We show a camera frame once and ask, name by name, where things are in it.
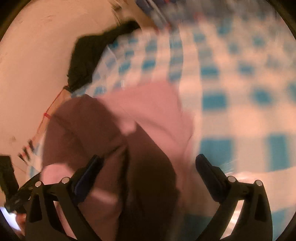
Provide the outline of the pink and brown jacket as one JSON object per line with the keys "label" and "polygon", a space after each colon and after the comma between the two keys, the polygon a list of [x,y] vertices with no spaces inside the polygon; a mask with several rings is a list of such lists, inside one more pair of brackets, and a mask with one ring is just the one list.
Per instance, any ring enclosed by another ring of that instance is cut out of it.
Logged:
{"label": "pink and brown jacket", "polygon": [[75,97],[50,118],[41,180],[57,183],[98,155],[103,168],[79,209],[102,240],[194,240],[218,204],[196,172],[193,132],[164,81]]}

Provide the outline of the blue white checkered plastic sheet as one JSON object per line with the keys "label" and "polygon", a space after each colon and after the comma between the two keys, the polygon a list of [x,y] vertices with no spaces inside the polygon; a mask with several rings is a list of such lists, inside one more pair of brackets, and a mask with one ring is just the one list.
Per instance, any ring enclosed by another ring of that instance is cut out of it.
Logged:
{"label": "blue white checkered plastic sheet", "polygon": [[273,237],[295,207],[295,40],[270,18],[224,19],[118,38],[95,55],[94,97],[156,77],[194,116],[195,151],[241,180],[262,178]]}

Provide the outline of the black garment on bed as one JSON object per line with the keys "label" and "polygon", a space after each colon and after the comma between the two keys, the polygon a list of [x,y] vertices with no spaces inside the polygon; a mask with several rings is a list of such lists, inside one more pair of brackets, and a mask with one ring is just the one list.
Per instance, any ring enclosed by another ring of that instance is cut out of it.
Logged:
{"label": "black garment on bed", "polygon": [[99,35],[85,35],[80,37],[74,46],[68,70],[67,86],[64,88],[73,93],[79,88],[92,82],[92,75],[108,45],[115,43],[121,35],[130,34],[140,28],[134,21],[126,21],[119,26],[105,30]]}

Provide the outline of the whale pattern curtain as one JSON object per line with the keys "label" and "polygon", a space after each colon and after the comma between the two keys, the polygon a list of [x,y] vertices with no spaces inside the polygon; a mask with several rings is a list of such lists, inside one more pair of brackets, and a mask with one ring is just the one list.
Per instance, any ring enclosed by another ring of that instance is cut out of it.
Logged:
{"label": "whale pattern curtain", "polygon": [[175,28],[181,23],[203,18],[222,19],[237,15],[264,18],[271,11],[268,1],[135,1],[159,28]]}

